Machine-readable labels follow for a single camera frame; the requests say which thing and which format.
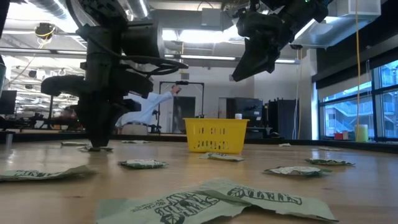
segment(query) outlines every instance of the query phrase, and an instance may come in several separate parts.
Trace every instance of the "monitor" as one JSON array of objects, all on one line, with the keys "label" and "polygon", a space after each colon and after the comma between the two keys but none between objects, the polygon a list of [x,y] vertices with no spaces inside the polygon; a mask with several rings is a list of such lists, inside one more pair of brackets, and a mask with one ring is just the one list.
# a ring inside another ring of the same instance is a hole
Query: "monitor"
[{"label": "monitor", "polygon": [[17,91],[3,90],[0,97],[0,114],[14,114]]}]

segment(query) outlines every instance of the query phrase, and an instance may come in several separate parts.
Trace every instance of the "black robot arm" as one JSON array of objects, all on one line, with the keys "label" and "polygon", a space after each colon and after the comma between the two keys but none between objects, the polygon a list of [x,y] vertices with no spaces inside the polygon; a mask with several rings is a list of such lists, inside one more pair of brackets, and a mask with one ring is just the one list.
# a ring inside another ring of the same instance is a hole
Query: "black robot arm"
[{"label": "black robot arm", "polygon": [[321,22],[328,15],[333,0],[261,0],[271,10],[282,6],[277,14],[264,15],[256,11],[259,0],[251,1],[249,10],[236,13],[238,34],[245,39],[245,52],[233,78],[240,81],[257,73],[272,73],[280,50],[294,40],[295,35],[312,19]]}]

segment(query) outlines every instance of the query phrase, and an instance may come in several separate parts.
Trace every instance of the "wooden table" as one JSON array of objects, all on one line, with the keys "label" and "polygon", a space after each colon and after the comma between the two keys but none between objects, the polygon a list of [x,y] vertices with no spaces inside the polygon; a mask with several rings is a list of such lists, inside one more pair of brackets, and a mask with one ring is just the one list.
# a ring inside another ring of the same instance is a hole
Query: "wooden table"
[{"label": "wooden table", "polygon": [[[76,147],[60,148],[57,142],[14,143],[13,150],[0,146],[0,170],[38,169],[61,171],[88,164],[99,174],[85,179],[0,184],[0,223],[94,223],[98,200],[162,195],[201,184],[214,177],[228,177],[244,185],[315,197],[326,202],[340,223],[397,223],[398,157],[345,149],[318,151],[313,146],[278,147],[245,145],[242,162],[198,159],[186,143],[152,142],[144,145],[111,141],[114,153],[84,153]],[[292,178],[263,174],[277,166],[308,166],[308,157],[328,157],[355,162],[355,167],[329,167],[330,176]],[[157,159],[164,169],[126,170],[117,161]],[[210,223],[324,223],[318,220],[276,215],[249,208],[236,218]]]}]

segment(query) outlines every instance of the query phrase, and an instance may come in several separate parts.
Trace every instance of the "yellow plastic basket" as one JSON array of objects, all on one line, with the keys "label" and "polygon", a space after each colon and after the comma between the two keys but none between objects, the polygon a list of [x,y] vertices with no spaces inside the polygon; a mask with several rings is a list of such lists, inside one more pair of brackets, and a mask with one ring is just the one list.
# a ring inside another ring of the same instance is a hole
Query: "yellow plastic basket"
[{"label": "yellow plastic basket", "polygon": [[247,119],[184,118],[191,152],[240,153]]}]

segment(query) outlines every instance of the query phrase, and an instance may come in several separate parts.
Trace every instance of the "white cup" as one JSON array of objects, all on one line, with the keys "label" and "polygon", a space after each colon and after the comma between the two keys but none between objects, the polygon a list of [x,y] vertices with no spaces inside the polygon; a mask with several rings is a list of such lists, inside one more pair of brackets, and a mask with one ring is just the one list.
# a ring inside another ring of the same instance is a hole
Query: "white cup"
[{"label": "white cup", "polygon": [[242,119],[242,114],[235,114],[235,119]]}]

